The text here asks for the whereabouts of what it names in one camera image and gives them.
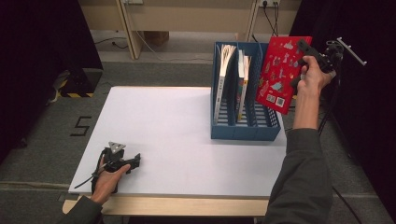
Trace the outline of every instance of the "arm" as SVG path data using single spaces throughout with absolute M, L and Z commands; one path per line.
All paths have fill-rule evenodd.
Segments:
M 332 207 L 332 183 L 318 135 L 321 89 L 331 77 L 323 74 L 314 57 L 304 57 L 305 79 L 298 84 L 293 130 L 287 153 L 271 192 L 264 223 L 326 223 Z
M 122 166 L 117 172 L 103 171 L 96 182 L 95 192 L 91 198 L 82 197 L 68 214 L 58 224 L 91 224 L 95 223 L 101 215 L 102 205 L 110 198 L 111 192 L 116 188 L 122 174 L 130 169 L 131 165 Z

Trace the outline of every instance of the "black panel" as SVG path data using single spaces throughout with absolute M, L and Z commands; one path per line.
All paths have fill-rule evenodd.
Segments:
M 26 137 L 64 70 L 102 64 L 77 0 L 0 1 L 0 162 Z
M 318 5 L 317 1 L 303 2 L 301 11 L 309 10 L 310 4 Z M 340 94 L 333 114 L 350 154 L 362 166 L 389 214 L 396 220 L 396 134 L 393 131 L 396 124 L 396 72 L 393 68 L 396 64 L 396 2 L 330 2 L 331 5 L 323 6 L 319 15 L 299 12 L 291 35 L 306 29 L 301 21 L 326 21 L 323 18 L 331 15 L 331 20 L 311 26 L 310 34 L 314 40 L 319 40 L 314 47 L 322 49 L 325 40 L 341 36 L 368 62 L 362 66 L 345 52 Z M 333 90 L 332 85 L 324 92 L 329 101 Z

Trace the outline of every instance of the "blue plastic bin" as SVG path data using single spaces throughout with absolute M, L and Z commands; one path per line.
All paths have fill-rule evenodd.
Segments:
M 214 108 L 219 82 L 219 54 L 221 45 L 236 46 L 236 52 L 231 63 L 223 92 L 220 116 L 217 124 L 214 123 Z M 260 82 L 262 60 L 268 44 L 248 42 L 216 42 L 213 58 L 212 89 L 210 94 L 210 123 L 212 139 L 274 141 L 279 134 L 280 124 L 277 113 L 255 101 Z M 236 122 L 235 95 L 237 90 L 237 51 L 242 49 L 251 56 L 249 79 L 243 118 Z

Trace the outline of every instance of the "sleeve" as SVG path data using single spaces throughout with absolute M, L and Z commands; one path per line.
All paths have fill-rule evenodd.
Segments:
M 91 224 L 101 215 L 102 205 L 83 196 L 58 224 Z
M 263 223 L 326 223 L 332 207 L 332 181 L 318 131 L 291 130 L 287 141 Z

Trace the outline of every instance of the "qr code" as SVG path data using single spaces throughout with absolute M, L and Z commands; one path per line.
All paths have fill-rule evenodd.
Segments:
M 283 104 L 285 104 L 285 99 L 277 97 L 276 105 L 280 106 L 280 107 L 283 107 Z
M 268 94 L 267 95 L 267 101 L 274 103 L 275 102 L 275 96 Z

